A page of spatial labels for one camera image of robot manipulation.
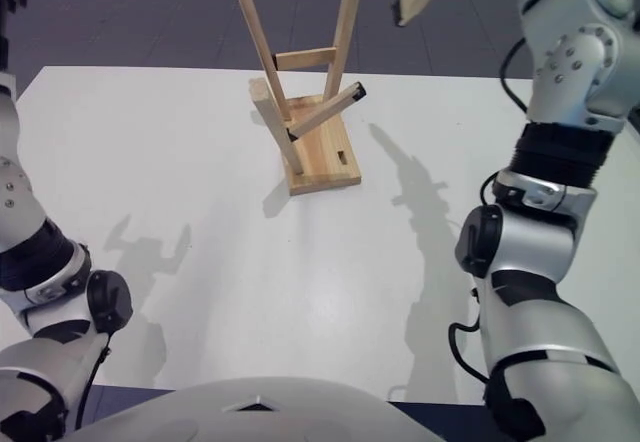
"upside-down wooden stool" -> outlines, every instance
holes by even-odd
[[[238,0],[266,73],[251,99],[283,156],[291,195],[359,184],[360,169],[340,112],[366,95],[359,82],[339,92],[359,0],[342,0],[333,46],[272,54],[253,0]],[[286,99],[278,70],[329,64],[324,95]]]

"black cable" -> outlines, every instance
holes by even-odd
[[[89,376],[89,380],[87,380],[87,385],[84,386],[84,390],[82,391],[82,397],[80,397],[80,404],[78,405],[78,413],[76,414],[76,430],[80,430],[82,428],[82,419],[84,418],[84,409],[87,405],[87,399],[89,398],[89,391],[91,390],[91,386],[93,385],[93,379],[96,378],[96,374],[98,373],[98,369],[100,368],[100,364],[102,364],[111,350],[109,350],[109,342],[111,342],[111,336],[107,339],[107,345],[105,345],[102,352],[100,352],[100,356],[98,360],[96,360],[95,365],[93,366],[93,370],[91,371],[91,375]]]
[[[475,377],[483,384],[488,383],[489,379],[487,378],[487,376],[482,375],[476,369],[474,369],[469,364],[467,364],[467,362],[462,358],[462,354],[458,350],[458,344],[456,343],[456,330],[461,330],[463,332],[468,332],[468,333],[476,332],[480,330],[480,316],[478,316],[478,320],[476,320],[476,323],[473,324],[471,327],[469,327],[468,325],[462,325],[458,322],[454,322],[449,326],[449,348],[451,349],[453,358],[456,359],[456,362],[458,362],[458,365],[460,365],[460,367],[462,367],[462,369],[467,374],[471,375],[472,377]]]
[[[509,86],[507,85],[507,81],[506,81],[507,69],[509,68],[509,65],[511,64],[511,60],[513,59],[514,55],[516,55],[516,53],[522,48],[522,46],[524,44],[525,44],[525,40],[524,40],[524,37],[523,37],[518,42],[516,42],[513,45],[513,47],[511,47],[511,50],[509,50],[509,52],[507,52],[507,56],[504,58],[504,61],[502,61],[502,65],[500,66],[500,84],[502,85],[502,88],[507,93],[509,98],[511,100],[513,100],[513,102],[518,107],[520,107],[520,110],[522,110],[526,114],[527,113],[527,106],[525,105],[524,102],[522,102],[522,100],[520,100],[520,97],[518,97],[513,92],[513,90],[511,90],[509,88]]]
[[[496,180],[496,177],[498,177],[498,172],[494,172],[493,174],[491,174],[487,180],[485,180],[482,185],[480,186],[480,201],[482,202],[482,205],[488,205],[487,204],[487,199],[484,198],[484,191],[487,190],[487,186],[493,182],[494,180]]]

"robotic arm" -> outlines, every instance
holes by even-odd
[[[640,101],[633,0],[519,9],[535,63],[528,109],[516,101],[528,123],[495,177],[495,203],[471,212],[456,247],[477,283],[485,401],[516,440],[640,440],[633,390],[593,323],[556,291],[596,199],[593,178]]]
[[[20,164],[5,22],[26,2],[0,0],[0,299],[32,336],[0,352],[0,440],[44,441],[63,435],[132,309],[124,279],[92,271],[87,248],[47,218]]]

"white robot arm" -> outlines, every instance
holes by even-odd
[[[26,0],[0,0],[0,299],[32,336],[0,352],[0,438],[51,440],[131,317],[125,281],[93,271],[35,198],[18,158],[15,79],[5,21]]]
[[[406,23],[412,1],[399,0],[396,20]],[[591,182],[640,101],[633,0],[519,5],[515,50],[526,40],[535,64],[529,107],[503,83],[528,123],[494,177],[495,203],[471,212],[456,247],[477,282],[485,401],[516,440],[640,440],[633,390],[593,323],[556,291],[596,199]]]

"white table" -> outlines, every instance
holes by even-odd
[[[361,186],[290,199],[252,107],[255,71],[45,68],[19,101],[41,202],[136,315],[98,383],[181,388],[257,375],[330,379],[391,400],[480,403],[447,345],[477,307],[453,257],[478,187],[523,116],[491,79],[347,75]],[[323,74],[284,73],[289,96]],[[530,82],[514,81],[528,97]],[[640,143],[625,131],[561,295],[595,321],[640,392]],[[24,338],[0,310],[2,345]],[[482,366],[477,335],[464,354]]]

